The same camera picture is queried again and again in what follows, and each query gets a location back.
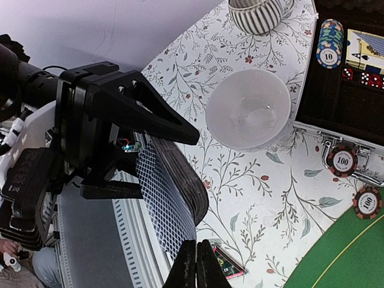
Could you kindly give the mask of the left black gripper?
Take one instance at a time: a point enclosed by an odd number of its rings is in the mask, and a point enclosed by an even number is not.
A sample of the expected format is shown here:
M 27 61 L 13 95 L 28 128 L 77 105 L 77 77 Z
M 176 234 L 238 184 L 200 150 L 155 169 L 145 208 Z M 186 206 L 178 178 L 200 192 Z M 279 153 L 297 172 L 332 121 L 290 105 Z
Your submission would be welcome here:
M 110 132 L 117 134 L 111 122 L 188 145 L 200 137 L 138 71 L 119 72 L 109 61 L 65 70 L 56 93 L 57 149 L 67 178 L 84 178 L 80 194 L 87 200 L 143 199 L 138 183 L 112 180 L 116 171 L 137 176 L 137 156 L 106 159 Z

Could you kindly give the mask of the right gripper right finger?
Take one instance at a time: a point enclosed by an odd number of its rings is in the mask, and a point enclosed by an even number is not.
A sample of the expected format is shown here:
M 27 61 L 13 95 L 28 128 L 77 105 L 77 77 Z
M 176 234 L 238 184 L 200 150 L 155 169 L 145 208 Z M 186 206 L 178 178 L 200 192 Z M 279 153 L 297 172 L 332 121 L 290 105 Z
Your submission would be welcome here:
M 198 288 L 230 288 L 207 239 L 197 244 L 196 269 Z

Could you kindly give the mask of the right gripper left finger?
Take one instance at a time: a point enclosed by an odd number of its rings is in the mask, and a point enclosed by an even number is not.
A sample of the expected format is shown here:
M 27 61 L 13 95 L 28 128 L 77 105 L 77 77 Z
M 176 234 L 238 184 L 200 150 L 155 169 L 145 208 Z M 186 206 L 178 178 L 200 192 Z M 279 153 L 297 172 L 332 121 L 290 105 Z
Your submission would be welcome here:
M 196 286 L 196 241 L 182 243 L 163 288 L 194 288 Z

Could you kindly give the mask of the black red 100 chip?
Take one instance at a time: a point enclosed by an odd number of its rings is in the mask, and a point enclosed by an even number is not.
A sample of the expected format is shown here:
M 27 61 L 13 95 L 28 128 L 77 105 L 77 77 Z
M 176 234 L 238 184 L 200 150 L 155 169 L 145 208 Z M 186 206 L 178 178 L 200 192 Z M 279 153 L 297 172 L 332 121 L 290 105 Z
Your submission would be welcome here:
M 353 198 L 355 214 L 363 220 L 376 218 L 383 206 L 383 199 L 378 188 L 366 186 L 360 189 Z

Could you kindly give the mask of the red black triangle card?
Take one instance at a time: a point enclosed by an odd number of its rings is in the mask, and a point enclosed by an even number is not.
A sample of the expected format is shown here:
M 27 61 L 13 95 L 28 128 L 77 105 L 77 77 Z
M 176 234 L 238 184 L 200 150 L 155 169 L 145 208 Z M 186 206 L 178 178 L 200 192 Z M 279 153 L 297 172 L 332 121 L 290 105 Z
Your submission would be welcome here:
M 227 255 L 218 245 L 212 244 L 215 257 L 227 280 L 245 275 L 247 272 L 237 264 L 229 255 Z

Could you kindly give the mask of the floral tablecloth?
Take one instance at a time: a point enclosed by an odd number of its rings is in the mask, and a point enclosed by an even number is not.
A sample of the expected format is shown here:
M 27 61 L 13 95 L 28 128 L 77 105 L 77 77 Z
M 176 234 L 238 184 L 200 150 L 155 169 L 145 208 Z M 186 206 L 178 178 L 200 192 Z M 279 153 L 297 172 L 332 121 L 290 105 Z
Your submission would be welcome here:
M 218 244 L 246 274 L 233 287 L 284 287 L 299 261 L 351 206 L 361 188 L 323 167 L 321 141 L 289 128 L 278 143 L 242 153 L 209 133 L 210 93 L 230 74 L 260 68 L 277 75 L 293 102 L 301 94 L 314 32 L 312 1 L 263 36 L 241 32 L 226 3 L 193 24 L 144 69 L 165 100 L 201 134 L 183 152 L 201 177 L 209 209 L 199 239 Z

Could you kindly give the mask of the white ceramic bowl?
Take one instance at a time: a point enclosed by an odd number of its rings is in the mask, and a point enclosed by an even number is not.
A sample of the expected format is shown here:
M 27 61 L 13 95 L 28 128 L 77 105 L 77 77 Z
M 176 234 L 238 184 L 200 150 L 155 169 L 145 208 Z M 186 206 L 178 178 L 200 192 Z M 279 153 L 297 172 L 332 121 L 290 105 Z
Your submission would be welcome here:
M 205 110 L 212 137 L 227 148 L 256 152 L 286 132 L 292 100 L 273 72 L 250 69 L 227 76 L 210 94 Z

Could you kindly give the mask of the round green poker mat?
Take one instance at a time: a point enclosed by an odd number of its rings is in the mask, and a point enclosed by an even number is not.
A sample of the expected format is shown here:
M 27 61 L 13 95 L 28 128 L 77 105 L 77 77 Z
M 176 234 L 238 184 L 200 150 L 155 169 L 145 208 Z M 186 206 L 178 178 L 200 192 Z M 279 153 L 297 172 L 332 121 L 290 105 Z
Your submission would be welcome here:
M 348 209 L 313 245 L 285 287 L 383 287 L 383 211 L 372 220 Z

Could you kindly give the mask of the striped ceramic mug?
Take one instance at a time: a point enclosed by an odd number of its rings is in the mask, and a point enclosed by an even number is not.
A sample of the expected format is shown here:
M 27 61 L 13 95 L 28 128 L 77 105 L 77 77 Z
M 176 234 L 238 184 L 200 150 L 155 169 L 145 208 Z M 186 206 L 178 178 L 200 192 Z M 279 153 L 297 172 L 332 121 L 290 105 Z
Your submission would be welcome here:
M 234 24 L 248 34 L 261 35 L 278 26 L 292 14 L 295 1 L 229 0 L 228 8 Z

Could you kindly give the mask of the left poker chip stack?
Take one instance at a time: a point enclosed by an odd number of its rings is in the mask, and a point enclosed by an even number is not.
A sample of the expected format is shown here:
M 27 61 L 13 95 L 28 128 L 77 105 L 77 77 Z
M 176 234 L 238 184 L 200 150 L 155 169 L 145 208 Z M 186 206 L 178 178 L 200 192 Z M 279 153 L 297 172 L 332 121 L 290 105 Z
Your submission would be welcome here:
M 318 63 L 327 69 L 335 69 L 341 64 L 344 41 L 344 28 L 335 19 L 326 19 L 320 27 L 316 49 Z

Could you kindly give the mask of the red and black dice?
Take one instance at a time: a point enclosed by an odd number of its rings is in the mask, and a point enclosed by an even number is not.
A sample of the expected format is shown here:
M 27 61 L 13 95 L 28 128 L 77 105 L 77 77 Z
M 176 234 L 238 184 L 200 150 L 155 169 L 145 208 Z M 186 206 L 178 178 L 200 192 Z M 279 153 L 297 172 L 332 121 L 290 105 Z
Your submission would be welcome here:
M 359 85 L 371 87 L 374 89 L 383 90 L 383 75 L 344 67 L 342 69 L 342 79 L 358 83 Z

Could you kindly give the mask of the boxed playing card deck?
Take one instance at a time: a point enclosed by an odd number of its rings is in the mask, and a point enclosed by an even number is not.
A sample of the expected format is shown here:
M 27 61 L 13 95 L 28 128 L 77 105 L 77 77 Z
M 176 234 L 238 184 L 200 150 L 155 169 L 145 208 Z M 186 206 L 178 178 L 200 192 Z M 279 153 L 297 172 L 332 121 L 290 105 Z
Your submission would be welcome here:
M 383 36 L 348 29 L 345 63 L 383 75 Z

